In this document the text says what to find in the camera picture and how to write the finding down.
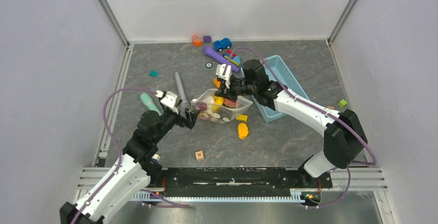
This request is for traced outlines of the yellow banana bunch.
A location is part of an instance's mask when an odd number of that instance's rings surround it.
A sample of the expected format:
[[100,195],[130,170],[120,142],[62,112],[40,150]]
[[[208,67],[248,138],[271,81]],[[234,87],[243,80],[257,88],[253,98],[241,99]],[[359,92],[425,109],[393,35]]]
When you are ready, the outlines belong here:
[[214,98],[214,104],[212,105],[212,111],[217,112],[222,108],[224,104],[224,98],[217,96],[213,96],[213,98]]

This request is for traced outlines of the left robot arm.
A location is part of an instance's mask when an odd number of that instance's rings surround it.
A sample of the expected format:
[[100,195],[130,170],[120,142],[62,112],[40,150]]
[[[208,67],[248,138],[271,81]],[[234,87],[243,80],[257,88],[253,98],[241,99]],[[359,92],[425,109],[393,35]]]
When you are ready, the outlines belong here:
[[107,174],[76,203],[60,208],[61,223],[109,223],[140,190],[162,181],[162,166],[152,158],[158,142],[175,126],[192,129],[199,109],[180,110],[181,101],[163,97],[163,113],[144,112],[131,139]]

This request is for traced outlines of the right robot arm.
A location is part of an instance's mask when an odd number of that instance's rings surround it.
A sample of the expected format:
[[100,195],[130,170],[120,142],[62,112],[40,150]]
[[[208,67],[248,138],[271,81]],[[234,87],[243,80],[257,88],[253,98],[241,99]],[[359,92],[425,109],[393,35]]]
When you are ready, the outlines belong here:
[[220,87],[215,95],[233,102],[239,96],[252,95],[260,105],[296,118],[323,137],[323,150],[300,166],[298,179],[303,186],[313,186],[319,176],[331,169],[346,169],[366,147],[367,140],[354,111],[339,112],[301,97],[280,81],[270,80],[259,60],[245,62],[243,72],[244,76],[238,78],[230,66],[218,66]]

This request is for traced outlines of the light blue plastic basket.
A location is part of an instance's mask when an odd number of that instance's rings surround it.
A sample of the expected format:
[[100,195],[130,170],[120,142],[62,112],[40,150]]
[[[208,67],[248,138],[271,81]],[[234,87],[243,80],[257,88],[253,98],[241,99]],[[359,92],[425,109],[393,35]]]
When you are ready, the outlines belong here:
[[310,124],[311,119],[317,117],[311,108],[298,102],[308,102],[309,97],[280,56],[268,57],[264,62],[247,60],[242,72],[247,82],[257,86],[257,93],[252,97],[266,123],[291,116]]

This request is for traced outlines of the clear dotted zip bag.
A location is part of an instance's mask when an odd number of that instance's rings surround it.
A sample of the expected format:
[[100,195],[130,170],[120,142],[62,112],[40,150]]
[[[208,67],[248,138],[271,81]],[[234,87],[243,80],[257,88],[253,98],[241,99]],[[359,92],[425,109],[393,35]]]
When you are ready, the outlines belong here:
[[212,111],[212,105],[214,104],[214,94],[216,93],[216,89],[209,89],[205,91],[201,96],[196,99],[191,100],[191,108],[194,110],[199,110],[195,107],[196,102],[205,102],[208,105],[208,109],[206,111],[200,111],[199,118],[205,121],[215,122],[215,123],[227,123],[232,120],[235,120],[238,115],[243,114],[252,104],[253,102],[238,96],[236,101],[236,108],[228,108],[226,106],[222,106],[222,108],[217,111]]

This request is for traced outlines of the red sweet potato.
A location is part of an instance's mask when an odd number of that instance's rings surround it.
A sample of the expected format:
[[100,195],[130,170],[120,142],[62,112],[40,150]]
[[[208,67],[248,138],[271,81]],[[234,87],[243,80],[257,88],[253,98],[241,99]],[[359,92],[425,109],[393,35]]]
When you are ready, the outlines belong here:
[[196,102],[195,107],[200,111],[206,111],[208,109],[208,105],[205,102]]

